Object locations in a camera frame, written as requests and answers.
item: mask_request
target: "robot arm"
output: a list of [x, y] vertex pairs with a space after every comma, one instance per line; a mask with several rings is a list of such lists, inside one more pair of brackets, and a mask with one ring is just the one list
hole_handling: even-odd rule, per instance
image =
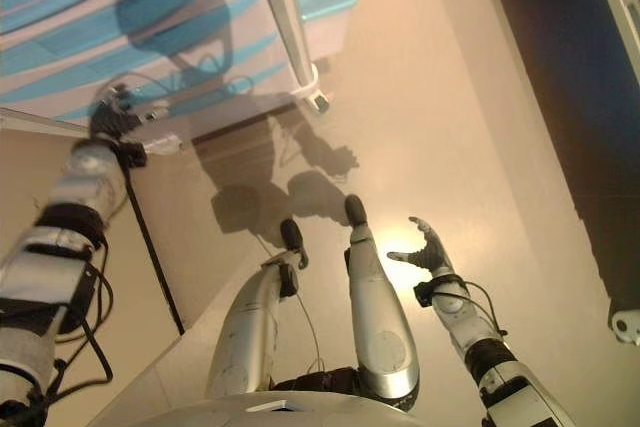
[[[0, 263], [0, 419], [10, 425], [44, 424], [47, 407], [61, 397], [61, 375], [49, 386], [55, 337], [80, 326], [89, 333], [85, 317], [101, 277], [91, 260], [125, 200], [128, 168], [146, 161], [141, 145], [99, 129], [124, 119], [133, 128], [140, 124], [133, 117], [107, 113], [92, 125], [92, 138], [74, 147], [35, 225]], [[105, 374], [102, 383], [112, 377], [108, 364]]]
[[485, 427], [573, 427], [575, 424], [526, 365], [504, 343], [495, 322], [478, 315], [436, 232], [415, 217], [427, 245], [389, 258], [428, 269], [432, 280], [414, 288], [422, 307], [432, 306], [476, 382], [487, 409]]

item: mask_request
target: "black joint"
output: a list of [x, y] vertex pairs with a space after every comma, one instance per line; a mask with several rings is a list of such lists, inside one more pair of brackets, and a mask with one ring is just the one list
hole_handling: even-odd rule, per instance
[[413, 288], [413, 293], [421, 307], [431, 307], [436, 288], [452, 282], [455, 282], [463, 289], [466, 289], [462, 277], [456, 274], [446, 274], [434, 277], [429, 282], [420, 282]]
[[351, 249], [344, 251], [344, 263], [347, 266], [347, 272], [349, 272], [349, 259], [351, 258]]
[[289, 264], [280, 267], [280, 298], [292, 297], [298, 293], [298, 277]]
[[73, 310], [68, 310], [62, 323], [60, 324], [59, 334], [68, 334], [76, 330], [82, 324], [82, 319], [87, 317], [91, 299], [95, 293], [95, 284], [97, 279], [96, 269], [88, 262], [84, 266], [80, 282], [76, 287], [76, 291], [71, 299]]
[[97, 249], [104, 242], [104, 223], [100, 214], [80, 204], [53, 204], [42, 211], [36, 227], [58, 227], [84, 235]]
[[513, 353], [496, 339], [482, 339], [469, 348], [464, 363], [471, 373], [476, 384], [484, 375], [494, 367], [504, 363], [517, 360]]
[[125, 175], [129, 172], [129, 169], [147, 165], [147, 153], [144, 150], [144, 146], [139, 142], [117, 143], [102, 137], [92, 137], [78, 141], [73, 146], [73, 151], [92, 145], [101, 145], [113, 152]]

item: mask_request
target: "beige floor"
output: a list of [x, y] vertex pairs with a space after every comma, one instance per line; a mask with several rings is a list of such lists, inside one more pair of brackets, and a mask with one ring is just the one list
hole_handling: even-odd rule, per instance
[[[360, 0], [321, 82], [332, 97], [323, 116], [289, 110], [136, 173], [191, 329], [95, 425], [202, 397], [224, 312], [266, 257], [254, 234], [275, 250], [273, 229], [292, 211], [311, 257], [301, 293], [322, 355], [330, 368], [353, 364], [336, 188], [362, 197], [382, 253], [420, 246], [407, 216], [435, 226], [460, 274], [491, 291], [510, 346], [577, 425], [640, 425], [640, 353], [607, 328], [608, 299], [497, 0]], [[420, 353], [413, 414], [479, 425], [472, 380], [412, 297], [423, 274], [383, 263]], [[285, 302], [276, 380], [312, 358], [300, 308]]]

